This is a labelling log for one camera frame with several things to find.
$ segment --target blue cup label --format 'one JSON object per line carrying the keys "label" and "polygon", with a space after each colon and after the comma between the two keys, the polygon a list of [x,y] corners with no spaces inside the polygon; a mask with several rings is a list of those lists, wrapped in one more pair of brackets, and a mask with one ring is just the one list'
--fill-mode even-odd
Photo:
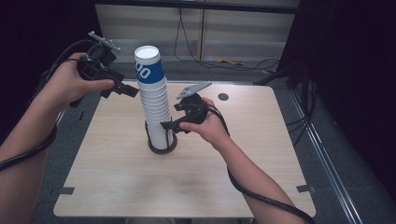
{"label": "blue cup label", "polygon": [[154,64],[143,65],[136,63],[137,80],[145,84],[152,84],[159,82],[165,77],[163,72],[163,63],[161,60]]}

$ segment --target silver metal part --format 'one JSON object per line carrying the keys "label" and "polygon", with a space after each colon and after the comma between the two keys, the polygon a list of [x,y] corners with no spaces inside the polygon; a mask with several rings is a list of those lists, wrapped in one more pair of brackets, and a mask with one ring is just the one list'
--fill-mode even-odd
{"label": "silver metal part", "polygon": [[93,39],[95,39],[95,40],[101,42],[102,44],[108,46],[109,48],[114,49],[114,50],[116,50],[116,51],[118,51],[118,52],[121,52],[121,48],[116,47],[116,46],[111,42],[111,40],[107,40],[107,39],[104,38],[104,37],[100,37],[99,35],[96,35],[94,31],[89,32],[88,35],[89,35],[90,37],[92,37]]}
{"label": "silver metal part", "polygon": [[200,90],[203,90],[204,88],[208,87],[212,85],[211,81],[208,81],[206,83],[202,83],[202,84],[197,84],[197,85],[192,85],[192,86],[188,86],[185,87],[183,89],[183,91],[181,93],[178,94],[178,96],[176,97],[178,100],[186,98],[188,96],[194,95],[195,93],[197,93]]}
{"label": "silver metal part", "polygon": [[[297,110],[300,114],[301,118],[306,118],[306,114],[301,107],[301,99],[296,91],[291,92],[291,96],[293,101],[297,107]],[[343,181],[341,180],[338,172],[335,170],[334,165],[332,164],[332,160],[330,159],[329,154],[322,141],[319,138],[318,132],[316,131],[314,124],[312,122],[305,122],[306,131],[308,132],[309,137],[314,145],[316,152],[318,153],[318,157],[320,162],[323,165],[323,168],[326,172],[327,177],[329,177],[330,183],[332,184],[332,188],[334,189],[335,194],[346,213],[346,217],[349,220],[350,224],[362,224],[361,216],[352,201],[352,198],[349,196],[346,187],[344,186]]]}

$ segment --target black circular base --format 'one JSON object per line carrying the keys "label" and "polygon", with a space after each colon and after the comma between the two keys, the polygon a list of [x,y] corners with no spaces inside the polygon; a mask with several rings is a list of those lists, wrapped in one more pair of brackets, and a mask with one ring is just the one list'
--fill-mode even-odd
{"label": "black circular base", "polygon": [[169,148],[166,148],[166,149],[158,149],[158,148],[156,148],[156,147],[154,147],[152,144],[151,144],[151,141],[150,141],[150,139],[148,139],[148,147],[149,147],[149,149],[152,151],[152,152],[154,152],[154,153],[156,153],[156,154],[168,154],[169,152],[171,152],[171,151],[173,151],[174,149],[175,149],[175,147],[176,147],[176,145],[177,145],[177,137],[176,137],[176,135],[173,133],[173,138],[174,138],[174,141],[173,141],[173,143],[172,143],[172,145],[169,147]]}

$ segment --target hand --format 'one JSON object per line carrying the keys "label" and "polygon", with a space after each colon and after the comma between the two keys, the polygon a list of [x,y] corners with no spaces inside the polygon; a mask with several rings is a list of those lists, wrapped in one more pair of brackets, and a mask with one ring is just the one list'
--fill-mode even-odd
{"label": "hand", "polygon": [[[213,101],[203,97],[202,100],[208,105],[213,105]],[[208,111],[206,120],[201,124],[181,122],[179,124],[180,128],[186,131],[192,131],[201,135],[202,138],[206,140],[206,142],[212,144],[214,148],[217,148],[223,140],[230,139],[230,136],[224,129],[223,124],[218,116]]]}
{"label": "hand", "polygon": [[[69,59],[78,60],[85,53],[74,53]],[[65,110],[70,103],[91,91],[102,91],[114,86],[111,79],[87,81],[77,71],[77,61],[66,61],[59,65],[44,89],[37,95],[37,100],[44,101],[46,106]]]}

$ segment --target wrist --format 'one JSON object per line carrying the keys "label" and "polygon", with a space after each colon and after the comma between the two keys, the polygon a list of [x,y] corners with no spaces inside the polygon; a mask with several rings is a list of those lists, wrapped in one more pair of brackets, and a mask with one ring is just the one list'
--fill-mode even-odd
{"label": "wrist", "polygon": [[40,110],[49,113],[57,113],[64,111],[68,105],[60,101],[56,101],[48,95],[40,92],[31,103],[31,107],[40,108]]}
{"label": "wrist", "polygon": [[216,141],[212,142],[212,147],[217,150],[218,152],[226,151],[230,148],[230,145],[234,144],[233,139],[231,139],[228,135],[217,139]]}

